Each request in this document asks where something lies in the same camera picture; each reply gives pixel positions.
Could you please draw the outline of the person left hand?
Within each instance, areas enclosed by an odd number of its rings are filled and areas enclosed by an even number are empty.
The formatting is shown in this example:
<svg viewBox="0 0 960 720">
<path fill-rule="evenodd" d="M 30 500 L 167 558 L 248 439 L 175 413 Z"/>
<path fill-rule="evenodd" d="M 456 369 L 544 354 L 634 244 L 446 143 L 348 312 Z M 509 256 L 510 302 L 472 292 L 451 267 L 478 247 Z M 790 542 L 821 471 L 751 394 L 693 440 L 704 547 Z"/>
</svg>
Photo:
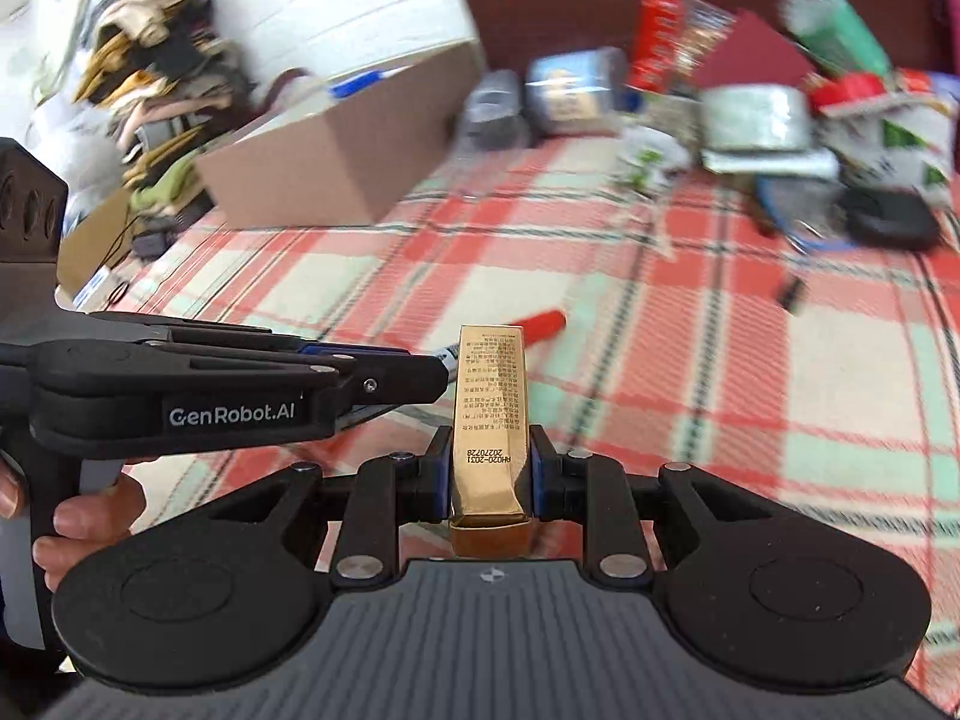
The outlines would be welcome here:
<svg viewBox="0 0 960 720">
<path fill-rule="evenodd" d="M 60 502 L 53 512 L 53 534 L 39 536 L 31 548 L 46 587 L 53 592 L 76 564 L 126 539 L 145 509 L 145 491 L 127 473 L 99 493 Z"/>
</svg>

